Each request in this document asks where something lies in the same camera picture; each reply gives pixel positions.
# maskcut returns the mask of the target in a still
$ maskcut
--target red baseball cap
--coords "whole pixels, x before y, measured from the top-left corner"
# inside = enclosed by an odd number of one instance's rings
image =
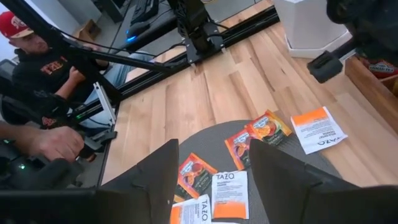
[[[0,14],[0,32],[7,38],[20,38],[33,33],[24,22],[11,11]]]

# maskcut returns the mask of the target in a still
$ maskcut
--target jeans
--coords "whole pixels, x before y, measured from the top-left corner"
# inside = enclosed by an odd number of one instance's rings
[[[152,60],[151,56],[143,54],[131,54],[129,58],[145,60],[145,61]],[[117,88],[126,82],[127,74],[133,69],[135,69],[135,67],[130,65],[115,64],[112,66],[111,69],[109,69],[108,72],[104,74],[104,77]],[[96,99],[98,99],[98,95],[95,92],[95,90],[93,90],[93,92],[88,96],[84,104],[86,105],[92,101],[95,101]],[[103,124],[109,123],[110,117],[104,111],[99,112],[98,114],[92,116],[90,119],[86,119],[82,121],[80,124],[87,128],[109,127],[102,124],[98,124],[98,123],[103,123]]]

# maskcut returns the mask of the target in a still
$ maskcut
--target person's arm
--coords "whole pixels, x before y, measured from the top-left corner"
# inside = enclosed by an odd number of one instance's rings
[[[56,95],[61,96],[64,99],[68,99],[68,97],[73,93],[76,86],[84,81],[86,78],[83,74],[81,74],[75,67],[72,67],[69,71],[68,80],[61,86],[61,88],[55,92]]]
[[[56,95],[61,96],[64,99],[67,99],[74,91],[78,83],[71,81],[70,79],[65,82],[61,88],[55,92]]]
[[[15,140],[16,147],[24,154],[42,154],[50,161],[64,158],[73,162],[84,146],[82,137],[69,127],[40,130],[0,121],[0,138]]]
[[[84,44],[84,46],[85,46],[85,47],[89,47],[89,48],[91,48],[91,49],[93,49],[93,50],[95,50],[95,51],[101,51],[100,47],[95,46],[95,45],[93,45],[93,44]],[[108,66],[109,66],[109,62],[104,61],[104,60],[96,59],[95,62],[96,62],[96,64],[98,65],[97,67],[98,67],[100,70],[106,70],[106,69],[108,68]]]

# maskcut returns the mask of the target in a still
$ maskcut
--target gray circular mat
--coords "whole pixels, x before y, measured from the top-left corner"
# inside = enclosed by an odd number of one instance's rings
[[[193,136],[189,137],[180,145],[181,164],[191,152],[209,163],[218,172],[231,172],[237,168],[230,156],[224,140],[236,134],[243,129],[245,124],[250,121],[230,121],[223,124],[217,124],[210,128],[206,128]],[[295,134],[291,134],[285,141],[278,145],[278,148],[303,162],[311,164],[331,175],[341,178],[338,171],[333,165],[319,153],[305,155],[299,139]],[[241,219],[216,219],[214,222],[235,222],[235,223],[269,223],[260,200],[259,192],[254,184],[251,169],[248,172],[248,192],[249,192],[249,220]],[[211,184],[204,194],[208,194],[211,198]]]

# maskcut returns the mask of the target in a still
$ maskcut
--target printed logo on shirt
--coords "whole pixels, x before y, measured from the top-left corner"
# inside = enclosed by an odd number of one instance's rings
[[[67,60],[62,56],[61,56],[61,60],[63,60],[64,62],[67,62]],[[42,72],[46,73],[47,75],[51,75],[51,74],[53,74],[53,72],[57,71],[58,69],[60,69],[62,67],[63,67],[62,62],[54,61],[54,62],[44,65],[40,70]]]

